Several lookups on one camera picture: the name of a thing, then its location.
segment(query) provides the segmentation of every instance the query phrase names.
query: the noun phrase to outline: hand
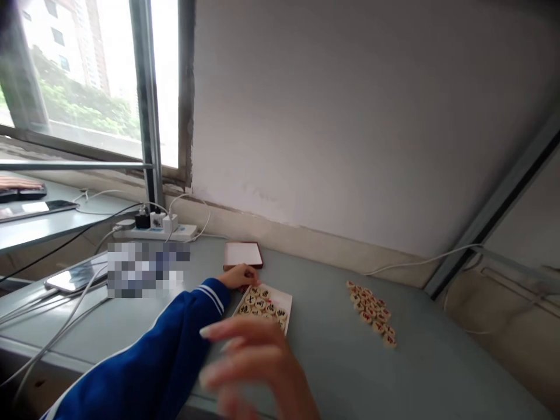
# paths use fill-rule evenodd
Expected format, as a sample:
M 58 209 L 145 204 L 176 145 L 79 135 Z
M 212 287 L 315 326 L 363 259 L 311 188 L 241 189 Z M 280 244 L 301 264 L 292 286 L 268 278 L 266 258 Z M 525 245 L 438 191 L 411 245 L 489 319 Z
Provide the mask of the hand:
M 27 188 L 37 190 L 43 185 L 42 182 L 16 177 L 0 177 L 0 190 L 9 188 Z
M 211 324 L 201 329 L 200 335 L 212 342 L 230 340 L 223 349 L 225 357 L 200 373 L 204 388 L 220 391 L 218 403 L 229 418 L 255 418 L 254 408 L 240 401 L 232 393 L 232 386 L 239 382 L 262 382 L 274 394 L 280 419 L 319 420 L 303 369 L 276 322 L 238 316 Z
M 245 285 L 258 286 L 261 283 L 257 270 L 247 264 L 238 264 L 216 278 L 228 289 L 237 289 Z

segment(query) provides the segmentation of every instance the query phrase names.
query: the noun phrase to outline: blue sleeve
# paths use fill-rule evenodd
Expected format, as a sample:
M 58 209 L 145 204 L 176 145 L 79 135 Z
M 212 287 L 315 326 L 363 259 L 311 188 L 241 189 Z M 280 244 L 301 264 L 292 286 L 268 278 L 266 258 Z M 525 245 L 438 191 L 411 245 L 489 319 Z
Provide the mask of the blue sleeve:
M 221 319 L 229 290 L 210 278 L 178 295 L 136 343 L 85 373 L 44 419 L 173 420 L 208 352 L 198 333 Z

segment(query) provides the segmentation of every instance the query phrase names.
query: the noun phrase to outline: power strip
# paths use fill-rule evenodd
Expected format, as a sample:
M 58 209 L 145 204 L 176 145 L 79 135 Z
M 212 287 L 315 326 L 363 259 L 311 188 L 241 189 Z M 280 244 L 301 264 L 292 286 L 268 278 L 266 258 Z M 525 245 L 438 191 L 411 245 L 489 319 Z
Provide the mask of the power strip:
M 169 240 L 186 242 L 194 238 L 196 234 L 196 225 L 178 225 Z M 113 236 L 116 238 L 166 240 L 169 234 L 165 233 L 163 229 L 159 227 L 150 227 L 149 229 L 138 229 L 136 227 L 131 230 L 119 230 L 115 232 Z

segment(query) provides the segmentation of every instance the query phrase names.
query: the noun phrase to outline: smartphone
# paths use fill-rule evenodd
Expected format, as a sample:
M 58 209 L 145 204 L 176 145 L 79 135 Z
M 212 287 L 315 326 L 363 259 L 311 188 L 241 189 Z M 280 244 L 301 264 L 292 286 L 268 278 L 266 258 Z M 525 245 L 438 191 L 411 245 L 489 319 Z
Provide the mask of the smartphone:
M 55 288 L 65 293 L 77 292 L 89 283 L 103 264 L 107 265 L 107 251 L 49 277 L 45 280 L 45 287 L 47 289 Z M 95 284 L 106 276 L 107 267 L 99 272 L 93 283 Z
M 64 200 L 39 201 L 34 203 L 11 204 L 0 208 L 0 223 L 18 219 L 72 210 L 79 206 L 77 203 Z

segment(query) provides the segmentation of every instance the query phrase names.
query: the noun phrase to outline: tree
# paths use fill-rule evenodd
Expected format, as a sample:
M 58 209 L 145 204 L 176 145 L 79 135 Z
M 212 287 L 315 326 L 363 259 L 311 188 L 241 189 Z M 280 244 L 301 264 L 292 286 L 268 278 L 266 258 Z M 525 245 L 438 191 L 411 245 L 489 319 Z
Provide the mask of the tree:
M 0 89 L 0 108 L 8 108 L 8 104 L 6 104 L 6 98 L 4 98 L 4 92 Z
M 124 99 L 72 80 L 36 45 L 31 51 L 50 119 L 140 140 L 140 121 Z

